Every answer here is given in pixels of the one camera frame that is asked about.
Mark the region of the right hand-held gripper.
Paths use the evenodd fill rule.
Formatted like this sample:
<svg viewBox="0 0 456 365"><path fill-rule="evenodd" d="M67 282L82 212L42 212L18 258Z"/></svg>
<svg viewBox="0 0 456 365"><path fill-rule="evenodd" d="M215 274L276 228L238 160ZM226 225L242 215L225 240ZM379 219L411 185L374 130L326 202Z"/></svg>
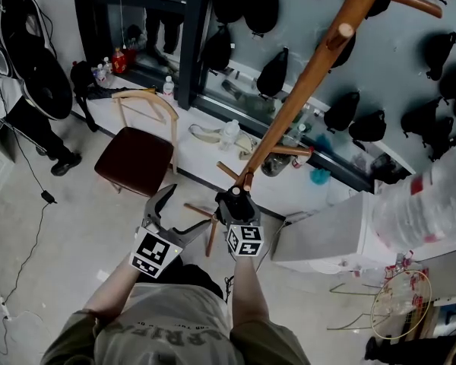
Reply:
<svg viewBox="0 0 456 365"><path fill-rule="evenodd" d="M259 255L264 245L264 228L261 226L261 212L258 206L248 198L252 213L249 219L235 219L224 217L221 203L226 198L226 192L218 192L215 196L217 209L216 218L226 227L225 240L229 251L236 257L248 256L256 257Z"/></svg>

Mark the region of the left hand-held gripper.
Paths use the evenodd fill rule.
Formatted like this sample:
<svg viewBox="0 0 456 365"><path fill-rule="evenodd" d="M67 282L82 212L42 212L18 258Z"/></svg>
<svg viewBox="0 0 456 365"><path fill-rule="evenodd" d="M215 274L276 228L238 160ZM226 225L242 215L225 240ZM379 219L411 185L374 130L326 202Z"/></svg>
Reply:
<svg viewBox="0 0 456 365"><path fill-rule="evenodd" d="M177 185L172 184L160 189L146 202L144 219L160 221L165 204L172 197ZM177 258L187 246L211 225L211 220L203 220L186 230L175 227L167 231L156 224L140 226L135 233L135 241L130 253L130 266L149 278L157 279L160 274Z"/></svg>

